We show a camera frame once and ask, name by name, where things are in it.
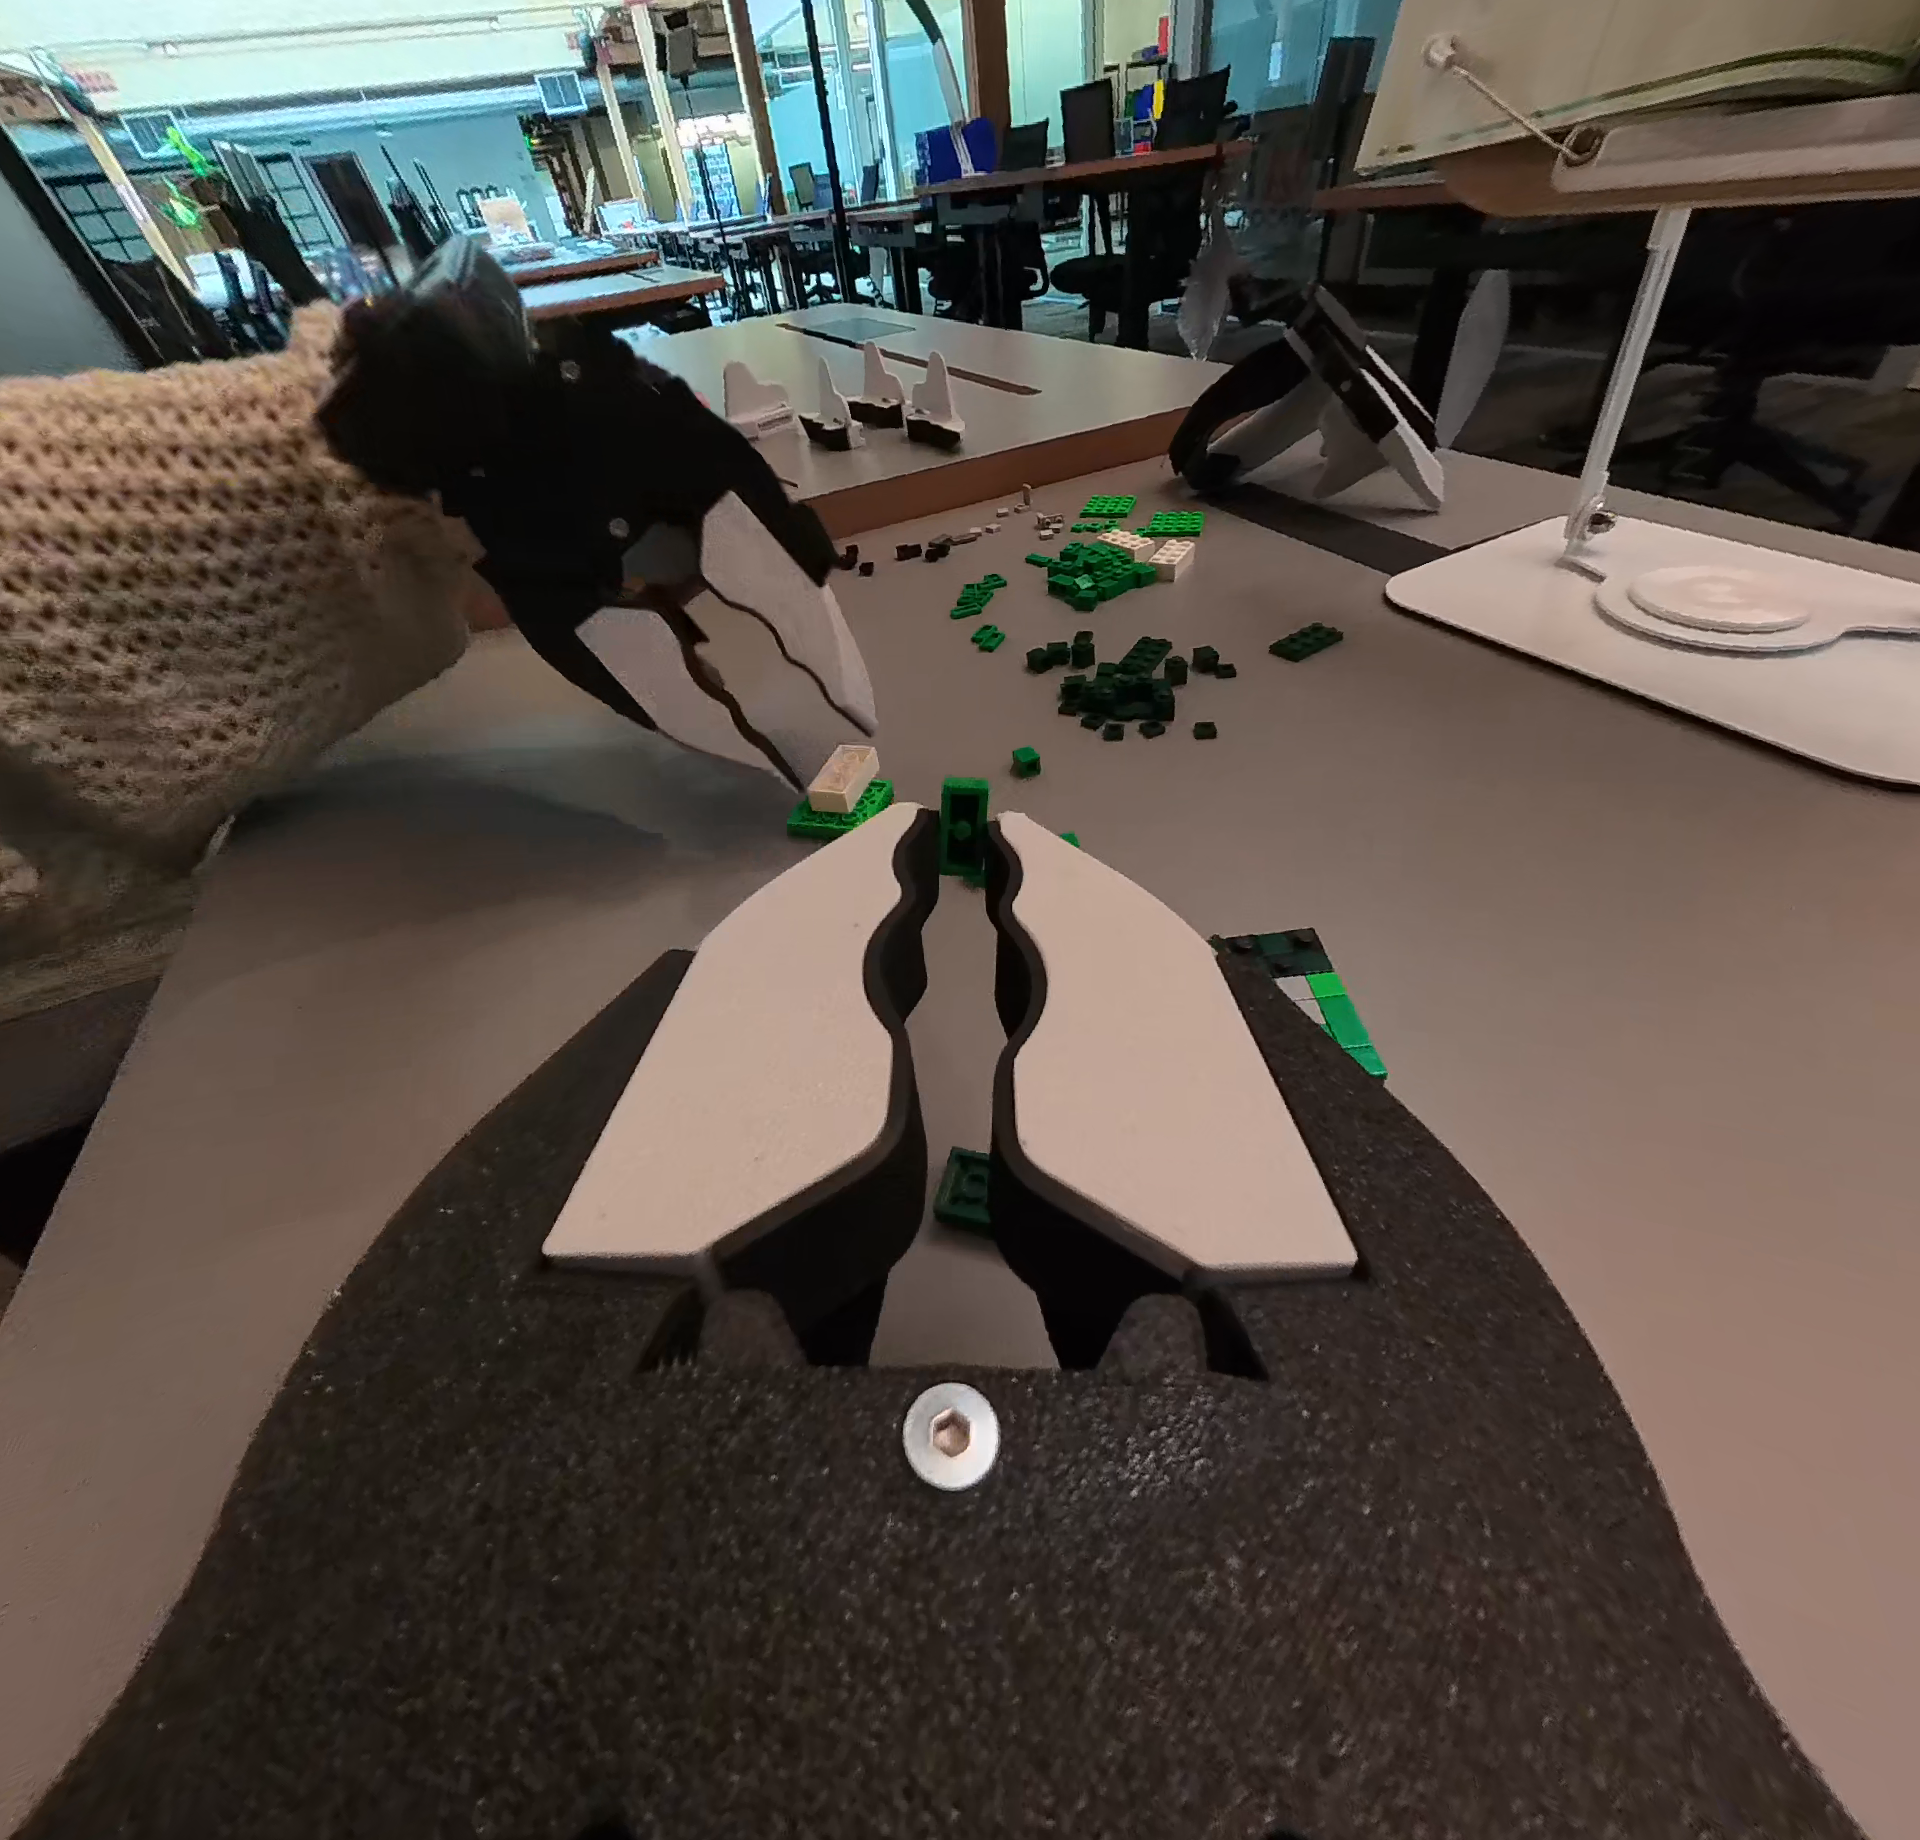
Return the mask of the bright green lego plate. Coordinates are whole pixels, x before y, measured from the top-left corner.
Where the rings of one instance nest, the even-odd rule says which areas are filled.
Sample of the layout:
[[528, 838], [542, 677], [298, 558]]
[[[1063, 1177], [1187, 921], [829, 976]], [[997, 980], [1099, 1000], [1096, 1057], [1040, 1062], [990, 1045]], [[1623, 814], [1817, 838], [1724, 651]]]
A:
[[784, 829], [802, 843], [836, 843], [836, 838], [860, 829], [862, 821], [881, 818], [886, 807], [894, 807], [894, 800], [897, 800], [894, 780], [875, 775], [844, 814], [802, 800], [787, 814]]

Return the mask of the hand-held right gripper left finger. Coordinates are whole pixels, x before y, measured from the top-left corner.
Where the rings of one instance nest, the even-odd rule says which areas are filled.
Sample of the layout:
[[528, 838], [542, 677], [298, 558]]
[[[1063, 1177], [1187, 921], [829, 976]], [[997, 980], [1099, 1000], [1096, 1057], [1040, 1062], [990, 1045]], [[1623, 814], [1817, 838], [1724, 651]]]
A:
[[941, 897], [941, 818], [897, 800], [748, 891], [696, 949], [542, 1258], [720, 1281], [829, 1199], [907, 1118], [886, 940]]

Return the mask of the black pole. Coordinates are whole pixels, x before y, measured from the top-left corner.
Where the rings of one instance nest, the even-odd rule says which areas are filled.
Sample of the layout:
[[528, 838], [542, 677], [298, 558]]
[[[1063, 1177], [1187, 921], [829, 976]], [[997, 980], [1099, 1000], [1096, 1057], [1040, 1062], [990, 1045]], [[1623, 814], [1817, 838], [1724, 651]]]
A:
[[836, 278], [837, 278], [837, 298], [855, 304], [860, 274], [855, 274], [850, 221], [847, 221], [847, 196], [844, 196], [844, 173], [837, 173], [836, 123], [829, 123], [829, 76], [825, 76], [825, 49], [823, 49], [811, 0], [802, 0], [802, 16], [805, 16], [805, 49], [807, 49], [811, 100], [818, 100], [823, 147], [825, 147]]

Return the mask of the green lego block model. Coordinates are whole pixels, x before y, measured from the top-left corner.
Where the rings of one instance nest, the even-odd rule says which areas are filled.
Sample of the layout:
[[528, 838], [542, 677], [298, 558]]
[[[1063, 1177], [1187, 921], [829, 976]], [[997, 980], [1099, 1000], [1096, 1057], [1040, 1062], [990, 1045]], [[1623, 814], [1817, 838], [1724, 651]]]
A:
[[1271, 990], [1286, 994], [1298, 1010], [1310, 1017], [1374, 1083], [1386, 1083], [1390, 1071], [1339, 976], [1332, 950], [1316, 926], [1287, 926], [1268, 934], [1214, 934], [1214, 950], [1244, 957], [1260, 964]]

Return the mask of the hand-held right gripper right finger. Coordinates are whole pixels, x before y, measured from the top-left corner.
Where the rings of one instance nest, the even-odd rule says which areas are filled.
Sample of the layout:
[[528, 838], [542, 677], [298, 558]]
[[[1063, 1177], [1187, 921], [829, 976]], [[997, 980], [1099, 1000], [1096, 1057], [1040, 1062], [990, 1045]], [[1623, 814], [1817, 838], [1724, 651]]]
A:
[[1187, 919], [1045, 821], [990, 824], [996, 1238], [1028, 1290], [1347, 1281], [1362, 1250]]

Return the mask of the wooden work table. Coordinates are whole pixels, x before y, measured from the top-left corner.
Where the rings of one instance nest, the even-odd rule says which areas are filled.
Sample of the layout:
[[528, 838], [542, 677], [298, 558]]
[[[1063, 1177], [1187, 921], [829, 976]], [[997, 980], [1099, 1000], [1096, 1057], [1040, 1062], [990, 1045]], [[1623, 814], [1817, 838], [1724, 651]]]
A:
[[667, 334], [707, 325], [707, 304], [727, 289], [720, 274], [646, 265], [639, 251], [506, 260], [535, 325], [591, 322], [608, 330], [662, 325]]

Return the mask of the grey wood-edged table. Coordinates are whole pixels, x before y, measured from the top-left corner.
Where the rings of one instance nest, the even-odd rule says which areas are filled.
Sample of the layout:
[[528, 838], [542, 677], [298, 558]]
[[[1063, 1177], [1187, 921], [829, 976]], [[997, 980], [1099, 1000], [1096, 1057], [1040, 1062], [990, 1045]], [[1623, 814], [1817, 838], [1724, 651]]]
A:
[[1096, 484], [1144, 463], [1148, 484], [1168, 478], [1168, 447], [1187, 409], [1225, 375], [1148, 350], [1001, 334], [941, 315], [894, 315], [850, 304], [802, 315], [727, 322], [678, 336], [623, 334], [637, 358], [696, 389], [720, 411], [726, 367], [741, 361], [757, 385], [784, 389], [796, 411], [818, 405], [818, 367], [837, 394], [862, 394], [862, 354], [917, 389], [926, 358], [948, 361], [961, 411], [961, 447], [934, 449], [902, 428], [862, 428], [855, 449], [823, 449], [802, 425], [757, 443], [787, 494], [805, 503], [844, 542], [886, 525], [976, 525], [996, 524], [1024, 484], [1064, 503], [1064, 484]]

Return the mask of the pile of bright green pieces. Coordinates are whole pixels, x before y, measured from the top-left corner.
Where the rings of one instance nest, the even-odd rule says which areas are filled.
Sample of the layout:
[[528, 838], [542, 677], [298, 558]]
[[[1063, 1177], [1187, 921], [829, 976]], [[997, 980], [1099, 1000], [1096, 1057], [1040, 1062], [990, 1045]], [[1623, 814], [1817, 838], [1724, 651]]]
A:
[[1091, 534], [1107, 525], [1144, 530], [1157, 540], [1169, 534], [1206, 534], [1206, 510], [1148, 510], [1137, 519], [1140, 498], [1131, 494], [1091, 494], [1070, 525], [1052, 540], [1037, 540], [1024, 558], [1028, 570], [1045, 576], [1045, 595], [1064, 603], [1078, 617], [1091, 617], [1131, 588], [1157, 584], [1148, 571], [1148, 558], [1129, 558], [1122, 549], [1102, 549]]

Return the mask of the person's left forearm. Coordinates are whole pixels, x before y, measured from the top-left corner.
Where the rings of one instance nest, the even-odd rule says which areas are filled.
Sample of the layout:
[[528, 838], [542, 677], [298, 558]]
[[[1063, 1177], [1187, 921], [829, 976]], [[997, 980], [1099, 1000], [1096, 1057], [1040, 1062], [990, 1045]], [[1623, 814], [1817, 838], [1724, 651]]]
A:
[[4, 994], [158, 940], [237, 814], [467, 651], [467, 525], [325, 443], [355, 315], [4, 380]]

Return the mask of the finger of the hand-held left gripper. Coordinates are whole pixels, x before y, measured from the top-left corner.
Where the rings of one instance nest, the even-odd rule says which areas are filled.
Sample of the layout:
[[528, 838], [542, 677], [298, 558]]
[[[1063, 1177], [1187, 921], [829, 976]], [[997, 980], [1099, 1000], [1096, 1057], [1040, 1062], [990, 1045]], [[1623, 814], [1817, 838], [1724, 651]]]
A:
[[875, 739], [875, 686], [836, 588], [741, 498], [707, 510], [700, 576], [715, 603], [754, 617], [850, 728]]
[[683, 622], [608, 607], [578, 635], [672, 745], [805, 793], [807, 674], [778, 651], [761, 618], [696, 598]]

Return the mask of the pile of black grey pieces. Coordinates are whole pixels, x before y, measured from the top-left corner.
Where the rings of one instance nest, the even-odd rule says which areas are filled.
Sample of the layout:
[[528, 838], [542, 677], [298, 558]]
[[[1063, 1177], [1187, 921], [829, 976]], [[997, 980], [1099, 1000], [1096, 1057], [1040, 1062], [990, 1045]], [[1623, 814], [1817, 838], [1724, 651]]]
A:
[[837, 540], [837, 571], [875, 571], [886, 561], [942, 561], [981, 540], [1052, 540], [1070, 525], [1070, 510], [1047, 505], [1037, 490], [967, 503], [958, 510], [931, 510], [917, 519], [887, 524], [881, 530], [855, 530]]

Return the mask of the pile of dark green pieces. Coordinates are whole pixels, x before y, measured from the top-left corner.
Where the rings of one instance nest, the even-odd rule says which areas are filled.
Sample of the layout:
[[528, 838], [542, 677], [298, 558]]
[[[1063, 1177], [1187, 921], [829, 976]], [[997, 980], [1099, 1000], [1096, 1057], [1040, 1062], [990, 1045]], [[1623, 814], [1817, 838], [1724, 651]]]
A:
[[1168, 635], [1137, 635], [1122, 658], [1099, 658], [1096, 635], [1045, 639], [1024, 649], [1024, 674], [1052, 677], [1052, 713], [1078, 728], [1122, 743], [1124, 735], [1168, 739], [1178, 701], [1237, 677], [1237, 661], [1214, 643], [1178, 651]]

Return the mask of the long wooden desk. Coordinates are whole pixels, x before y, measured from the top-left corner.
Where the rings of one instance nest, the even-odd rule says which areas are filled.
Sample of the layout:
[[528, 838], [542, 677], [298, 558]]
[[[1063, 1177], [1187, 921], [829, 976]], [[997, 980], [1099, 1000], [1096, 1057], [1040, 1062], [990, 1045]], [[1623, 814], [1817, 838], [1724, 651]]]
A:
[[917, 187], [902, 203], [875, 203], [847, 217], [847, 244], [860, 251], [902, 251], [910, 265], [924, 224], [975, 229], [976, 233], [976, 278], [981, 278], [981, 325], [1020, 334], [1020, 304], [1001, 297], [1001, 229], [1045, 224], [1047, 196], [1131, 196], [1144, 181], [1214, 173], [1244, 164], [1257, 151], [1250, 141], [1214, 141], [1196, 147], [1164, 147], [1131, 158], [1102, 158], [1045, 167], [967, 173], [958, 181]]

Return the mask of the black white wedge device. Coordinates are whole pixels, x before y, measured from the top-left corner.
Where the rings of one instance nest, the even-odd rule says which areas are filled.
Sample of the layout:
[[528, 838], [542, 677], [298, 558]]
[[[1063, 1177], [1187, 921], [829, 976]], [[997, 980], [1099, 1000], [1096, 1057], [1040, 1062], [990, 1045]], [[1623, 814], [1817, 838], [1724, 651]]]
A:
[[1307, 439], [1323, 443], [1318, 503], [1396, 471], [1421, 510], [1446, 505], [1437, 419], [1323, 288], [1202, 394], [1168, 461], [1191, 494], [1216, 498]]

